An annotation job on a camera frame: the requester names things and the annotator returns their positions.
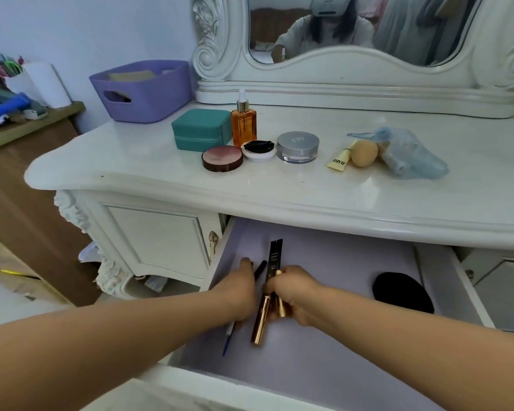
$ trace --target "wooden desk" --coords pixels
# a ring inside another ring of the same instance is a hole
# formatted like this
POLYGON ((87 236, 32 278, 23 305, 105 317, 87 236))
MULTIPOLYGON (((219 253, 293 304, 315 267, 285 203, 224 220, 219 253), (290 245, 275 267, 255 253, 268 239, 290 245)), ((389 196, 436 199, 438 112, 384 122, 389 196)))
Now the wooden desk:
POLYGON ((84 109, 74 102, 44 119, 0 127, 0 243, 77 306, 101 294, 96 268, 78 262, 91 239, 60 216, 53 192, 31 189, 23 175, 35 158, 78 136, 69 117, 84 109))

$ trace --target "orange serum bottle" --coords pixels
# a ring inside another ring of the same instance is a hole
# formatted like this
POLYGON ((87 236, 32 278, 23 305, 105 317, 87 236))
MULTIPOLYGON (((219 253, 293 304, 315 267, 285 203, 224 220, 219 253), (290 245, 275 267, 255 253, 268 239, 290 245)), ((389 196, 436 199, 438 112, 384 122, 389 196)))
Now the orange serum bottle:
POLYGON ((231 113, 232 139, 236 147, 257 139, 257 111, 249 108, 245 89, 240 89, 237 108, 231 113))

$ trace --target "vanity table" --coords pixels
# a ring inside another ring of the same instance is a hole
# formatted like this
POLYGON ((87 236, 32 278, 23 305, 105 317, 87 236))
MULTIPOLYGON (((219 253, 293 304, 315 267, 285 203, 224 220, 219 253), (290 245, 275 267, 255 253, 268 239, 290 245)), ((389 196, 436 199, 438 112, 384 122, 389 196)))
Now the vanity table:
MULTIPOLYGON (((449 18, 432 9, 435 57, 449 35, 441 29, 455 23, 459 37, 450 33, 451 49, 427 66, 386 47, 346 44, 259 62, 250 50, 250 1, 193 0, 197 103, 155 124, 107 123, 26 172, 31 187, 56 191, 62 216, 99 246, 99 286, 124 299, 156 297, 134 279, 156 275, 169 279, 161 295, 205 291, 243 256, 257 265, 267 259, 270 241, 283 238, 283 265, 300 264, 325 284, 372 297, 378 273, 403 272, 424 285, 436 314, 495 327, 473 284, 498 260, 514 258, 514 0, 458 0, 449 18), (193 108, 233 110, 239 89, 258 113, 258 139, 311 132, 320 138, 317 159, 246 160, 216 173, 202 166, 200 153, 176 148, 173 120, 193 108), (413 131, 451 173, 399 180, 379 164, 343 173, 326 167, 351 144, 348 133, 381 126, 413 131), (452 246, 471 249, 470 267, 452 246), (491 255, 487 263, 480 251, 491 255)), ((400 16, 414 26, 409 13, 400 16)), ((513 265, 503 268, 514 276, 513 265)), ((494 290, 488 284, 480 294, 491 298, 494 290)), ((191 411, 440 410, 292 321, 270 325, 261 348, 250 345, 249 333, 249 326, 237 332, 222 357, 225 329, 208 332, 140 381, 191 411)))

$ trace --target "headset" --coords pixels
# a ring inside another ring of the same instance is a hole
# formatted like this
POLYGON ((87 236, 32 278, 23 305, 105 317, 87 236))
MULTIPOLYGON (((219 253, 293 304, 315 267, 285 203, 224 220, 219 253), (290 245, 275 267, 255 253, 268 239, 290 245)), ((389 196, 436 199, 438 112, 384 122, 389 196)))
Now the headset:
POLYGON ((312 0, 312 14, 315 17, 342 16, 351 0, 312 0))

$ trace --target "black round object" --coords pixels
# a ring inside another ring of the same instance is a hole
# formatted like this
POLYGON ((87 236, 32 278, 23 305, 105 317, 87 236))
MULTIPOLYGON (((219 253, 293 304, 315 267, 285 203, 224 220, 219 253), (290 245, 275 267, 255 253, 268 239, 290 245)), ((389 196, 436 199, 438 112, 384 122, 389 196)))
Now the black round object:
POLYGON ((377 301, 434 314, 434 305, 423 286, 406 274, 384 272, 373 283, 377 301))
POLYGON ((250 153, 265 154, 274 150, 274 143, 272 141, 250 141, 244 148, 250 153))

